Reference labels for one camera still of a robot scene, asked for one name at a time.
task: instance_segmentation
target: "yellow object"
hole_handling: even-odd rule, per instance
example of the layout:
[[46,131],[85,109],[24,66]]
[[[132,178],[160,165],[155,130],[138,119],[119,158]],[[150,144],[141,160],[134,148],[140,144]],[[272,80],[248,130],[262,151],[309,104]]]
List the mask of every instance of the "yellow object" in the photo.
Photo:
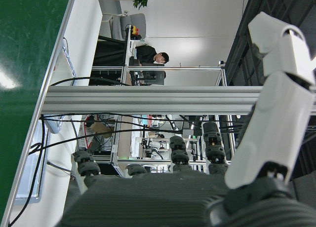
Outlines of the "yellow object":
[[136,28],[136,26],[132,26],[131,33],[132,33],[132,35],[138,35],[138,28]]

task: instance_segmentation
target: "computer monitor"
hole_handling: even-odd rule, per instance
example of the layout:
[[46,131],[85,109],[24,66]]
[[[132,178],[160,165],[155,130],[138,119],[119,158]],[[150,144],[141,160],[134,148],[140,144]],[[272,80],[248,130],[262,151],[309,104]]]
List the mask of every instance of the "computer monitor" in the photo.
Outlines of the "computer monitor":
[[145,84],[164,85],[165,71],[144,71],[143,80]]

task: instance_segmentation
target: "white panel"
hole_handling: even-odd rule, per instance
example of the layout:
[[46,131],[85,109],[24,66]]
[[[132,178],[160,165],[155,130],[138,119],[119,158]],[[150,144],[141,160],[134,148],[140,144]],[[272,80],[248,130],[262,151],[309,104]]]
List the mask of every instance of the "white panel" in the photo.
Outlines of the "white panel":
[[122,11],[142,12],[147,23],[145,41],[167,52],[168,66],[217,66],[226,61],[248,0],[149,0],[135,9],[120,1]]
[[242,5],[243,0],[149,0],[138,10],[132,1],[121,1],[122,11],[145,14],[147,37],[234,37]]
[[216,67],[226,61],[234,38],[149,38],[145,40],[157,52],[166,52],[166,66]]
[[164,85],[170,86],[215,86],[219,72],[166,71]]

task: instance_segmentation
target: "black hair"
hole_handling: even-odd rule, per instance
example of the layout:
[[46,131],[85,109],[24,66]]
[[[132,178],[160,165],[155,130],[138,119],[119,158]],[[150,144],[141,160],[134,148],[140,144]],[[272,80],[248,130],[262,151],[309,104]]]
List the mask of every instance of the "black hair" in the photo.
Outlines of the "black hair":
[[164,58],[164,63],[169,62],[169,55],[165,52],[161,53],[162,57]]

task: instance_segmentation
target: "black cable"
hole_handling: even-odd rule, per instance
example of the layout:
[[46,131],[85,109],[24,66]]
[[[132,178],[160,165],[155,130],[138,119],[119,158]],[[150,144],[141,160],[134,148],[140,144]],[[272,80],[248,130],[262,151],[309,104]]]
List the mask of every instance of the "black cable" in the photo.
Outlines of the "black cable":
[[[133,118],[139,118],[144,120],[152,120],[152,121],[169,121],[168,119],[158,119],[158,118],[147,118],[147,117],[139,117],[129,114],[121,114],[121,113],[110,113],[110,112],[102,112],[102,113],[65,113],[65,114],[55,114],[55,115],[45,115],[44,118],[48,120],[49,117],[56,117],[56,116],[72,116],[72,115],[97,115],[97,114],[109,114],[109,115],[119,115],[119,116],[125,116],[125,117],[133,117]],[[183,122],[184,120],[180,119],[170,119],[170,121],[174,122]],[[190,122],[201,122],[201,120],[192,120]],[[231,123],[244,123],[239,121],[220,121],[220,120],[203,120],[202,122],[231,122]]]
[[104,148],[104,145],[110,140],[110,138],[111,137],[109,137],[103,144],[101,144],[98,149]]
[[152,153],[153,152],[156,152],[161,157],[161,159],[163,159],[162,155],[158,151],[152,151]]
[[198,127],[198,128],[202,128],[200,125],[197,125],[197,124],[194,124],[193,123],[193,121],[190,121],[190,120],[188,120],[188,119],[186,119],[184,116],[182,116],[182,115],[179,115],[181,118],[183,118],[183,120],[185,120],[186,122],[188,122],[189,124],[193,124],[195,127]]
[[[77,134],[77,131],[76,131],[76,128],[75,128],[75,124],[74,124],[73,119],[71,118],[70,121],[71,121],[71,125],[73,126],[73,129],[74,129],[74,132],[75,132],[75,136],[78,137],[78,134]],[[79,149],[79,140],[77,140],[77,147],[76,147],[76,150],[78,150],[78,149]]]
[[226,128],[241,128],[242,125],[232,125],[232,126],[225,126],[225,127],[219,127],[219,129],[226,129]]
[[172,128],[173,130],[176,130],[176,129],[177,129],[176,124],[175,124],[174,122],[172,123],[172,121],[168,118],[167,115],[166,115],[166,118],[167,118],[168,122],[170,123],[171,128]]
[[[41,126],[42,126],[41,144],[44,144],[45,124],[44,124],[43,115],[40,117],[40,119],[41,119]],[[21,215],[23,214],[23,212],[25,211],[26,207],[28,206],[28,204],[30,202],[30,199],[31,199],[32,193],[33,193],[33,189],[34,189],[34,184],[35,184],[35,181],[36,181],[36,176],[37,176],[37,173],[38,173],[38,170],[39,170],[39,166],[40,166],[40,160],[41,160],[42,153],[43,153],[43,150],[40,150],[39,158],[38,158],[38,161],[36,163],[35,170],[34,170],[34,175],[33,175],[33,179],[32,179],[31,188],[30,188],[30,192],[29,192],[28,198],[26,199],[26,202],[25,202],[22,210],[20,211],[20,213],[15,217],[15,219],[11,223],[9,222],[8,227],[11,227],[12,225],[14,225],[14,223],[21,217]]]
[[60,170],[63,170],[63,171],[66,171],[66,172],[71,173],[71,170],[66,169],[66,168],[63,168],[63,167],[60,167],[60,166],[58,166],[58,165],[56,165],[56,164],[53,164],[53,163],[50,162],[49,160],[47,161],[47,164],[50,165],[50,166],[52,166],[52,167],[54,167],[54,168],[57,168],[57,169],[60,169]]
[[66,41],[66,44],[67,44],[67,53],[68,53],[68,55],[69,55],[68,41],[67,41],[67,39],[66,39],[65,37],[63,37],[63,39]]
[[242,10],[241,10],[241,17],[243,15],[243,4],[245,3],[245,0],[242,1]]
[[[182,130],[173,131],[173,130],[159,130],[159,129],[153,129],[153,128],[151,130],[153,130],[153,131],[161,131],[161,132],[168,132],[168,133],[182,134]],[[42,150],[47,149],[49,147],[53,147],[53,146],[56,146],[56,145],[59,145],[59,144],[67,143],[67,142],[71,142],[71,141],[74,141],[74,140],[77,140],[77,139],[82,139],[82,138],[87,138],[87,137],[94,137],[94,136],[105,135],[105,134],[113,134],[113,133],[120,133],[120,132],[133,132],[133,131],[144,131],[144,129],[127,129],[127,130],[119,130],[119,131],[111,131],[111,132],[101,132],[101,133],[95,133],[95,134],[91,134],[91,135],[81,136],[81,137],[78,137],[78,138],[71,138],[71,139],[68,139],[68,140],[61,141],[61,142],[56,142],[56,143],[53,143],[53,144],[49,144],[49,145],[44,146],[44,147],[42,147],[42,148],[40,148],[40,149],[38,149],[36,151],[30,151],[29,155],[33,154],[33,153],[35,153],[37,151],[42,151]]]
[[309,142],[310,140],[314,139],[315,137],[316,137],[316,133],[310,135],[309,137],[307,137],[306,139],[304,139],[304,140],[302,141],[302,145],[305,144],[305,143],[307,143],[307,142]]
[[38,143],[35,143],[35,144],[31,145],[31,148],[38,147],[38,146],[40,146],[40,145],[41,145],[41,143],[38,142]]
[[[63,122],[86,122],[86,120],[58,120],[58,119],[50,119],[50,118],[45,118],[45,120],[49,120],[49,121],[63,121]],[[105,122],[103,120],[94,120],[94,122]],[[137,123],[133,123],[133,122],[126,122],[126,121],[113,121],[113,123],[126,123],[126,124],[132,124],[135,126],[139,126],[139,127],[145,127],[147,129],[155,129],[155,128],[151,128],[151,127],[147,127],[146,125],[141,125],[141,124],[137,124]]]
[[108,81],[108,82],[112,82],[112,83],[116,83],[116,84],[120,84],[120,85],[126,85],[126,86],[131,86],[116,80],[110,80],[110,79],[106,79],[106,78],[101,78],[101,77],[93,77],[93,76],[83,76],[83,77],[75,77],[75,78],[69,78],[69,79],[65,79],[65,80],[60,80],[54,84],[51,84],[51,86],[55,86],[58,85],[60,83],[63,82],[67,82],[67,81],[71,81],[71,80],[84,80],[84,79],[91,79],[91,80],[103,80],[103,81]]

